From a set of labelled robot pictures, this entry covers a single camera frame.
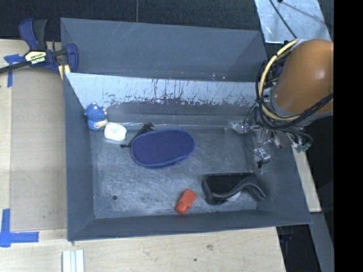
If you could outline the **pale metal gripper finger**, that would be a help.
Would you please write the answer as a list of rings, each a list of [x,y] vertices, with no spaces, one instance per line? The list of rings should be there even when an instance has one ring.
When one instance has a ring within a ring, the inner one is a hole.
[[[271,161],[272,151],[268,146],[257,146],[253,149],[253,153],[258,168]]]
[[[230,122],[229,123],[230,129],[237,134],[248,134],[251,131],[251,128],[248,123],[238,121],[238,122]]]

